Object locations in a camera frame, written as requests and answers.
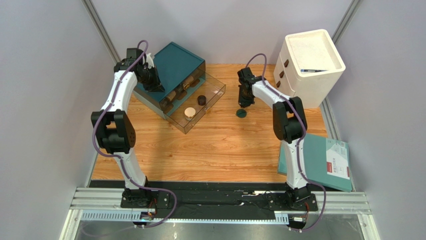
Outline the beige tube grey cap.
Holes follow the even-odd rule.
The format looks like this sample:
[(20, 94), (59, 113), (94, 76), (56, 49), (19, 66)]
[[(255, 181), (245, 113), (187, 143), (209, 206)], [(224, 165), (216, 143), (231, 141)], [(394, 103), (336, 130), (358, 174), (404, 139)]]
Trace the beige tube grey cap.
[(182, 87), (184, 90), (188, 89), (196, 80), (197, 78), (190, 75), (188, 76), (183, 82), (182, 82)]

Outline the dark brown round jar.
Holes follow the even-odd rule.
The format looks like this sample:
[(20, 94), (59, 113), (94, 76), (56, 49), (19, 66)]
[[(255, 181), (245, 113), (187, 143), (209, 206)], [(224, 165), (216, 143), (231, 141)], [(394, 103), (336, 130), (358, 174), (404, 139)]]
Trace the dark brown round jar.
[(207, 104), (207, 97), (205, 95), (199, 95), (197, 97), (197, 104), (199, 106), (205, 106)]

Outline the gold lid glass jar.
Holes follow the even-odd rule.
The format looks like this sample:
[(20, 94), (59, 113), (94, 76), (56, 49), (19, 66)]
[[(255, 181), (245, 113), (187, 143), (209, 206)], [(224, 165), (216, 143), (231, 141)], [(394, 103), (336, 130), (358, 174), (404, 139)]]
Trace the gold lid glass jar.
[(191, 121), (195, 117), (196, 114), (197, 114), (197, 111), (193, 107), (187, 107), (184, 110), (184, 117), (188, 121)]

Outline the beige foundation pump bottle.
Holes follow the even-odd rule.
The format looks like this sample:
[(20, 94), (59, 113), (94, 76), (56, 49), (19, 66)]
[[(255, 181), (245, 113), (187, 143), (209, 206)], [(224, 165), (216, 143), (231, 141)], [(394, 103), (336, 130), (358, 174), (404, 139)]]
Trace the beige foundation pump bottle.
[(173, 91), (171, 91), (166, 97), (165, 100), (167, 100), (168, 102), (173, 102), (179, 95), (181, 94), (181, 91), (178, 89), (175, 89)]

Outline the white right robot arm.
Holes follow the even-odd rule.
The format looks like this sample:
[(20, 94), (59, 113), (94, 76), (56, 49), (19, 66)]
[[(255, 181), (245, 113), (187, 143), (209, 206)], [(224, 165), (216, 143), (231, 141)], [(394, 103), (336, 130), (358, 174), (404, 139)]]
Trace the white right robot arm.
[(290, 98), (280, 93), (270, 83), (262, 80), (239, 81), (238, 104), (247, 108), (255, 98), (262, 100), (272, 109), (272, 125), (275, 136), (284, 146), (286, 162), (286, 183), (293, 190), (308, 185), (304, 163), (304, 138), (306, 124), (302, 114), (297, 112), (299, 98)]

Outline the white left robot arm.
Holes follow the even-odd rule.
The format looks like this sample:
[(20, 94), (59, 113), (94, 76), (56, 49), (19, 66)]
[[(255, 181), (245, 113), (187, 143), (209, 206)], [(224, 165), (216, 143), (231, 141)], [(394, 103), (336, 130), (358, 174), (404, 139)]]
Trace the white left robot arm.
[(130, 56), (114, 67), (114, 80), (106, 102), (99, 111), (91, 114), (93, 126), (91, 139), (99, 155), (113, 158), (124, 176), (125, 189), (136, 193), (157, 191), (149, 187), (142, 172), (134, 147), (136, 132), (127, 115), (131, 94), (137, 83), (143, 83), (144, 73), (154, 70), (150, 54)]

